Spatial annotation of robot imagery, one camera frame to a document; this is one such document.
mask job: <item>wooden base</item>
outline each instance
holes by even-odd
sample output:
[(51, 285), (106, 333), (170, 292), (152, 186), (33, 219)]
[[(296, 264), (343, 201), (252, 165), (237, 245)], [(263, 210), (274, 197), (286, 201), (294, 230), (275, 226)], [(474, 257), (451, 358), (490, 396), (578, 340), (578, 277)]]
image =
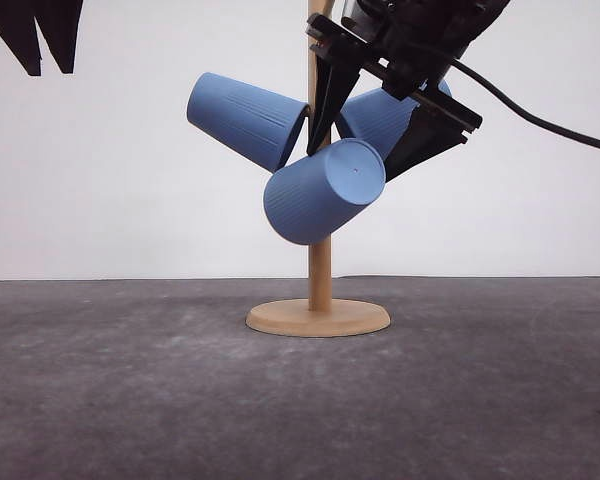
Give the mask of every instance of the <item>wooden base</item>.
[(253, 307), (247, 325), (254, 330), (293, 337), (344, 337), (375, 332), (391, 323), (380, 305), (334, 299), (330, 312), (309, 310), (307, 299), (281, 300)]

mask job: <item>gray mat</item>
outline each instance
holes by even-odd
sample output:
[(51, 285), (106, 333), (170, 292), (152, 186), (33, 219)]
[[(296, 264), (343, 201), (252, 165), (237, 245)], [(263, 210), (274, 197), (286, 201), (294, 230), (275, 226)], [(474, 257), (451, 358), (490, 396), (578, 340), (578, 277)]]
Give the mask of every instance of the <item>gray mat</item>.
[(305, 284), (0, 282), (0, 479), (600, 479), (600, 278), (345, 278), (390, 328), (245, 327)]

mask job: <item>wooden mug tree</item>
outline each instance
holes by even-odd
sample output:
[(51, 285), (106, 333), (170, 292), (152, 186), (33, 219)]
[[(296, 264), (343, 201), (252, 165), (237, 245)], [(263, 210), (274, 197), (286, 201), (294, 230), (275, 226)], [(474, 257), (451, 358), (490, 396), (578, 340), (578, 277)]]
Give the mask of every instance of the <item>wooden mug tree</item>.
[[(309, 15), (331, 15), (334, 0), (309, 0)], [(309, 108), (315, 107), (316, 58), (309, 50)], [(322, 147), (331, 143), (330, 135)], [(309, 246), (309, 298), (281, 300), (254, 307), (247, 325), (254, 330), (297, 337), (339, 337), (375, 332), (388, 327), (389, 314), (379, 305), (333, 299), (331, 237)]]

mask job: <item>white wall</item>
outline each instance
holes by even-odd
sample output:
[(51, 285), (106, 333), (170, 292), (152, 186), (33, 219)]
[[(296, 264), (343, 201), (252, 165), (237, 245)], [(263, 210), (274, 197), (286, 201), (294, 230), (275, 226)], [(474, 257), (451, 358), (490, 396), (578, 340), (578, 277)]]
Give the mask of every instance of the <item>white wall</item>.
[[(512, 1), (464, 60), (600, 136), (594, 3)], [(41, 42), (27, 77), (0, 40), (0, 279), (305, 276), (263, 214), (267, 172), (185, 118), (205, 71), (304, 98), (305, 20), (303, 0), (89, 0), (73, 76)], [(600, 275), (600, 151), (448, 79), (483, 127), (337, 232), (334, 275)]]

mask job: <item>ribbed blue cup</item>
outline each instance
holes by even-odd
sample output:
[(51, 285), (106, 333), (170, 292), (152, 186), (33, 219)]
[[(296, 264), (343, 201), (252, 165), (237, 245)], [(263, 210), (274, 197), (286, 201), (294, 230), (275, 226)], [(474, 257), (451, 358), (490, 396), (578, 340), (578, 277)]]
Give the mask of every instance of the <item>ribbed blue cup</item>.
[(364, 210), (384, 184), (378, 152), (347, 138), (278, 170), (264, 190), (264, 211), (283, 238), (311, 245)]
[(298, 139), (307, 104), (214, 73), (191, 92), (187, 119), (261, 167), (282, 168)]
[[(443, 80), (439, 88), (451, 96)], [(369, 142), (383, 160), (407, 129), (418, 102), (411, 97), (396, 100), (381, 88), (350, 98), (340, 110), (336, 127), (341, 138), (359, 138)]]

